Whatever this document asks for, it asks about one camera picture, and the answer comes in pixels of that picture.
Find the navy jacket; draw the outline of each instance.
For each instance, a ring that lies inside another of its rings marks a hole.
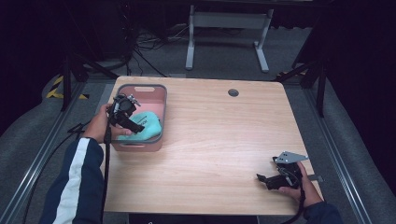
[[[100,166],[104,152],[90,138],[73,142],[65,152],[59,176],[50,187],[40,223],[101,223],[104,178]],[[316,203],[304,211],[307,224],[343,223],[329,203]]]

